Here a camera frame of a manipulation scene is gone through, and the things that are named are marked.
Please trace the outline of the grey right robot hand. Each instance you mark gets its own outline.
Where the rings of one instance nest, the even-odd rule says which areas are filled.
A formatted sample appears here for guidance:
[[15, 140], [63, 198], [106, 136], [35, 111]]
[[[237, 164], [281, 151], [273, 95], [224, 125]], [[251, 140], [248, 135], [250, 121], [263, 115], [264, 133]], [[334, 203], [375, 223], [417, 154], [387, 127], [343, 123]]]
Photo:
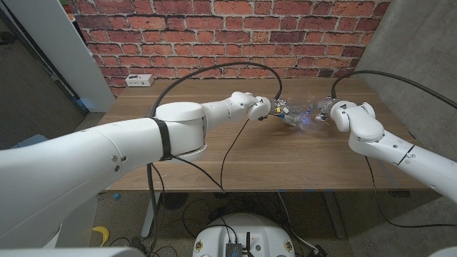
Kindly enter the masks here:
[[332, 107], [338, 103], [340, 99], [325, 97], [321, 100], [314, 101], [311, 104], [311, 113], [315, 114], [316, 121], [327, 121], [331, 117]]

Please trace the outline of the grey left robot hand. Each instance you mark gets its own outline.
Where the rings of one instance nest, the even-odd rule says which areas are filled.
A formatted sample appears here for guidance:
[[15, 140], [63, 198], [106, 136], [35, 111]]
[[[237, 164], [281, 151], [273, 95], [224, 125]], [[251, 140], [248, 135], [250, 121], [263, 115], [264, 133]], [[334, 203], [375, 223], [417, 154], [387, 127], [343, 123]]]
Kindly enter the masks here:
[[283, 119], [284, 123], [292, 126], [304, 126], [306, 124], [306, 113], [283, 99], [271, 100], [269, 114]]

